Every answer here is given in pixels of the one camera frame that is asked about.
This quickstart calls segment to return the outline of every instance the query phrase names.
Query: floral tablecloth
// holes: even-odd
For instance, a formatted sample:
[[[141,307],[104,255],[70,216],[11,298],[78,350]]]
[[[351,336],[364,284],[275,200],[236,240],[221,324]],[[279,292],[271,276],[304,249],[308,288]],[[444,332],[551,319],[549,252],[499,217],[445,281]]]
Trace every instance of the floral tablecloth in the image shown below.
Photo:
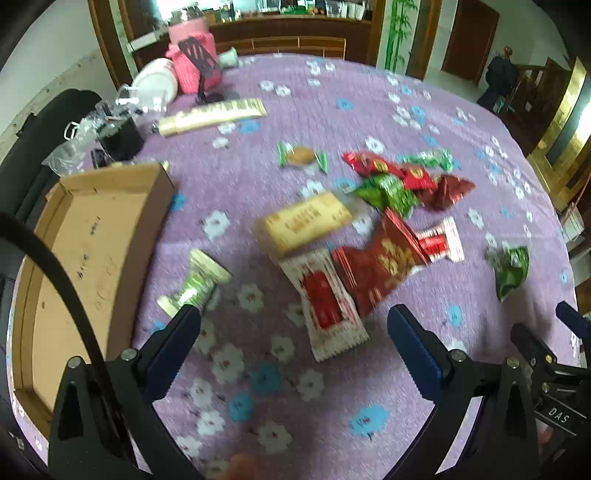
[[[509,330],[519,321],[561,362],[577,362],[576,342],[554,316],[561,300],[575,305],[560,225],[497,117],[417,80],[340,60],[249,57],[225,73],[224,83],[242,98],[262,98],[268,117],[153,136],[138,156],[168,160],[178,193],[155,247],[133,345],[169,321],[156,299],[181,286],[191,249],[208,252],[233,275],[208,305],[168,396],[155,403],[195,468],[214,478],[234,453],[246,452],[257,456],[265,479],[382,478],[433,406],[420,397],[387,335],[387,312],[397,303],[473,359],[499,362],[515,353]],[[172,110],[192,104],[192,97],[179,98]],[[329,174],[316,166],[278,168],[279,141],[327,152]],[[316,363],[298,293],[261,251],[254,219],[302,196],[358,183],[341,160],[344,151],[369,149],[396,160],[439,147],[452,152],[453,174],[476,188],[447,212],[417,208],[409,224],[424,229],[453,215],[465,260],[443,260],[408,278],[364,320],[369,342]],[[376,218],[374,212],[310,249],[362,246]],[[526,282],[500,303],[485,254],[506,244],[527,245],[531,264]],[[46,440],[16,401],[13,407],[47,459]],[[474,412],[447,464],[460,452]]]

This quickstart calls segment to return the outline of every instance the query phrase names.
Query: snack package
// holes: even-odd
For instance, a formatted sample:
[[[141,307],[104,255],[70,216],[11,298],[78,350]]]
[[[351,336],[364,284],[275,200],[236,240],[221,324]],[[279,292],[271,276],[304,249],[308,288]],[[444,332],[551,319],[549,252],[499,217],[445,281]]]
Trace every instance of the snack package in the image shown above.
[[[433,228],[417,233],[418,244],[431,263],[442,258],[452,262],[464,260],[464,249],[453,217],[444,218]]]
[[[390,207],[403,218],[409,218],[418,204],[417,197],[404,188],[402,180],[387,173],[366,179],[352,194],[381,211]]]
[[[427,168],[440,167],[448,173],[453,170],[452,154],[445,149],[421,152],[417,155],[404,155],[401,159],[404,163],[413,163]]]
[[[435,190],[417,192],[418,199],[429,210],[446,210],[474,189],[474,184],[453,175],[441,175]]]
[[[386,160],[380,155],[370,152],[346,152],[343,160],[362,177],[371,177],[382,173],[396,175],[408,190],[434,189],[437,187],[427,170],[421,166],[405,167]]]
[[[327,248],[290,258],[280,265],[301,295],[306,328],[317,362],[369,340]]]
[[[272,258],[327,235],[366,211],[358,198],[343,192],[324,192],[258,219],[255,235]]]
[[[170,317],[174,317],[185,304],[203,311],[216,285],[228,283],[232,276],[201,250],[191,250],[189,274],[175,295],[162,295],[157,303]]]
[[[279,142],[277,144],[277,151],[280,167],[305,168],[316,161],[321,172],[329,172],[329,161],[325,152],[315,152],[309,147],[302,147],[300,145],[293,147],[291,144],[285,142]]]
[[[509,248],[503,251],[495,266],[496,297],[503,301],[527,278],[530,269],[530,253],[527,247]]]
[[[418,238],[390,208],[365,250],[338,247],[331,255],[361,317],[370,314],[406,277],[430,263]]]

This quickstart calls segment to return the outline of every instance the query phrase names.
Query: black object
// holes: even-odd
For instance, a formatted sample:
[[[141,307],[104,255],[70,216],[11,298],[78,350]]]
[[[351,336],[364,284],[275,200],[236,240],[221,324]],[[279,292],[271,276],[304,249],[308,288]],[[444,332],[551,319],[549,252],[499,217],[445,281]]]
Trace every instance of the black object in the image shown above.
[[[109,120],[99,131],[99,143],[113,161],[129,161],[144,146],[144,139],[131,117]]]
[[[219,63],[209,54],[203,44],[194,37],[189,37],[178,43],[180,51],[191,61],[197,70],[199,70],[199,86],[197,88],[197,97],[195,103],[206,104],[221,102],[224,97],[221,93],[213,92],[205,95],[205,80],[211,78],[215,72],[221,72]]]

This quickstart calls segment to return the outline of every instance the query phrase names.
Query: cardboard tray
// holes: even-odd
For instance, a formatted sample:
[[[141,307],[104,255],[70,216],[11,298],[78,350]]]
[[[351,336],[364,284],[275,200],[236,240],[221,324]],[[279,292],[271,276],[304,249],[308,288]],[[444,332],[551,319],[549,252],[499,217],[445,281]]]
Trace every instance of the cardboard tray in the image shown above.
[[[131,341],[153,247],[174,187],[160,164],[103,168],[64,177],[49,193],[35,233],[68,273],[107,360]],[[89,361],[72,317],[26,257],[12,336],[15,395],[48,439],[66,362]]]

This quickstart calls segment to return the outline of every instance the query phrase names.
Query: wooden door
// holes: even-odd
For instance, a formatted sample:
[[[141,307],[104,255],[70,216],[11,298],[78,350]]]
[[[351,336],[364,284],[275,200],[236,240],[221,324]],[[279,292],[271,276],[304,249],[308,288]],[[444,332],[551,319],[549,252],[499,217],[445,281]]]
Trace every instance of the wooden door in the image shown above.
[[[459,0],[444,72],[478,84],[495,38],[499,13],[479,0]]]

